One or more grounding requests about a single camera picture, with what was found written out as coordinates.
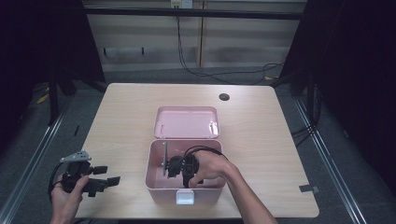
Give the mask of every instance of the box latch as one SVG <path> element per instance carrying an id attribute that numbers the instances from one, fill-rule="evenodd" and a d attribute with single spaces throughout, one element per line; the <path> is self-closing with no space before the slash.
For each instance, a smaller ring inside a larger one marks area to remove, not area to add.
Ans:
<path id="1" fill-rule="evenodd" d="M 194 191 L 179 189 L 176 193 L 176 204 L 194 204 Z"/>

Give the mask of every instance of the hand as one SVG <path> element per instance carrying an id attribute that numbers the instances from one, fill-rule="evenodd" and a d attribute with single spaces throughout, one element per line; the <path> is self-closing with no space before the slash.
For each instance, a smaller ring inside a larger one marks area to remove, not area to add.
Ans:
<path id="1" fill-rule="evenodd" d="M 62 176 L 58 176 L 58 181 L 62 180 Z M 61 183 L 57 183 L 52 190 L 52 220 L 51 223 L 72 223 L 79 203 L 82 201 L 82 189 L 88 183 L 89 178 L 84 175 L 80 178 L 71 193 L 64 191 Z"/>
<path id="2" fill-rule="evenodd" d="M 198 151 L 194 153 L 195 158 L 199 162 L 198 173 L 190 179 L 189 187 L 195 188 L 203 179 L 216 179 L 224 177 L 224 169 L 232 165 L 224 156 L 220 156 L 209 151 Z"/>

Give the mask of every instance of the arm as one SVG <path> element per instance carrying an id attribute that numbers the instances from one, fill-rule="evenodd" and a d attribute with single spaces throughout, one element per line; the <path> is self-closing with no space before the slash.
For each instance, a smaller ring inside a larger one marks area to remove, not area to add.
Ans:
<path id="1" fill-rule="evenodd" d="M 195 158 L 200 167 L 195 177 L 190 180 L 190 188 L 195 188 L 200 180 L 221 176 L 227 181 L 244 223 L 277 223 L 234 164 L 223 156 L 207 151 L 196 152 Z"/>
<path id="2" fill-rule="evenodd" d="M 76 216 L 79 203 L 82 200 L 82 189 L 88 183 L 89 178 L 84 175 L 80 178 L 71 193 L 64 191 L 62 184 L 57 183 L 52 190 L 52 219 L 51 224 L 69 224 L 73 223 Z"/>

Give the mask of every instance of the power outlet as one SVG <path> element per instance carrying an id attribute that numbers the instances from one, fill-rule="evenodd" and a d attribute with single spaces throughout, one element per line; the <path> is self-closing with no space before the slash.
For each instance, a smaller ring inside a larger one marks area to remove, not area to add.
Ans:
<path id="1" fill-rule="evenodd" d="M 171 0 L 171 8 L 181 8 L 181 0 Z"/>
<path id="2" fill-rule="evenodd" d="M 192 8 L 192 0 L 181 0 L 181 8 Z"/>
<path id="3" fill-rule="evenodd" d="M 171 8 L 192 8 L 192 0 L 171 0 Z"/>

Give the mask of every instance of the pink plastic box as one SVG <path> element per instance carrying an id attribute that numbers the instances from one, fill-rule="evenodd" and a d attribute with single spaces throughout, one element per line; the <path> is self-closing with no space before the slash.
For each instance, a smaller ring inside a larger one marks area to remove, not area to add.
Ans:
<path id="1" fill-rule="evenodd" d="M 204 180 L 196 189 L 183 187 L 182 174 L 163 175 L 164 143 L 167 159 L 183 156 L 194 146 L 212 147 L 222 151 L 216 108 L 211 106 L 163 106 L 158 109 L 154 125 L 158 138 L 151 143 L 146 172 L 146 186 L 156 203 L 199 204 L 215 203 L 225 185 L 223 178 Z"/>

